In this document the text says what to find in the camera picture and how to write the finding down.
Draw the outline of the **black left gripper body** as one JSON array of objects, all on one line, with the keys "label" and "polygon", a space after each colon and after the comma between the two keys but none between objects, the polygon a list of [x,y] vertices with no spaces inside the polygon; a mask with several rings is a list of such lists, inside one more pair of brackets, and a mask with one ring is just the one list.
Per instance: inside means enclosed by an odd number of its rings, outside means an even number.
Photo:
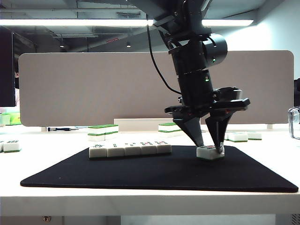
[{"label": "black left gripper body", "polygon": [[165,113],[171,114],[174,119],[201,118],[208,113],[211,117],[226,117],[237,111],[245,111],[249,105],[249,98],[244,98],[228,101],[215,101],[212,104],[203,105],[198,109],[186,105],[169,106],[165,108]]}]

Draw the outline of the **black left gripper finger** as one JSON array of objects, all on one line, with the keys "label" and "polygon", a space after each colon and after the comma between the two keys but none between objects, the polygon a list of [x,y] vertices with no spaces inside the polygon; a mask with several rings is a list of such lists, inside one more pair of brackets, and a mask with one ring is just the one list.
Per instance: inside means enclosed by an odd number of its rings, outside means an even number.
[{"label": "black left gripper finger", "polygon": [[200,118],[174,118],[175,122],[181,130],[193,141],[197,147],[203,146],[203,137],[200,127]]},{"label": "black left gripper finger", "polygon": [[216,151],[219,154],[224,152],[225,132],[232,115],[232,112],[211,112],[210,117],[205,119]]}]

